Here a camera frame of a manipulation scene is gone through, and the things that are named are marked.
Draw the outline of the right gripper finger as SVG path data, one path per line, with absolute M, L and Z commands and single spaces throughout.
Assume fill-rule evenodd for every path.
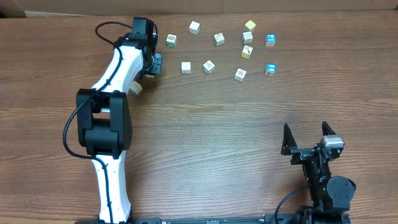
M 329 124 L 326 121 L 322 122 L 322 133 L 324 136 L 336 135 L 334 130 L 330 128 Z
M 297 143 L 293 137 L 291 129 L 287 123 L 284 124 L 284 137 L 282 141 L 282 147 L 280 153 L 283 156 L 289 156 L 295 153 L 297 150 Z

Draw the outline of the plain white block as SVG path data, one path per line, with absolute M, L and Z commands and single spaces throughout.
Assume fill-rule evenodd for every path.
M 191 62 L 181 62 L 181 71 L 183 74 L 191 74 Z

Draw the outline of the white block green triangle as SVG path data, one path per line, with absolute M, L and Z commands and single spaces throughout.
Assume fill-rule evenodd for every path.
M 214 64 L 211 60 L 208 60 L 207 62 L 205 62 L 205 63 L 203 64 L 202 68 L 203 68 L 203 71 L 204 71 L 206 74 L 209 75 L 210 73 L 212 73 L 212 72 L 214 71 L 214 69 L 215 69 L 215 64 Z

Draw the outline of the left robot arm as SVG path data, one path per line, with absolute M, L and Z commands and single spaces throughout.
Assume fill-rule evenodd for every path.
M 95 223 L 132 223 L 127 196 L 125 159 L 132 142 L 132 123 L 127 94 L 135 79 L 160 74 L 162 55 L 155 50 L 156 24 L 135 17 L 130 32 L 112 42 L 113 58 L 103 76 L 90 89 L 76 94 L 78 140 L 85 159 L 95 168 L 100 212 Z

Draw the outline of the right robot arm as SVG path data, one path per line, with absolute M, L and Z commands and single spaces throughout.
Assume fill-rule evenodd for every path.
M 274 212 L 276 223 L 349 223 L 350 201 L 356 184 L 343 176 L 332 176 L 328 163 L 340 157 L 345 142 L 328 125 L 322 122 L 323 136 L 312 148 L 300 149 L 288 124 L 284 124 L 281 154 L 291 156 L 292 165 L 301 165 L 307 185 L 288 194 Z M 279 215 L 284 202 L 292 196 L 309 190 L 311 206 L 300 207 L 295 214 Z

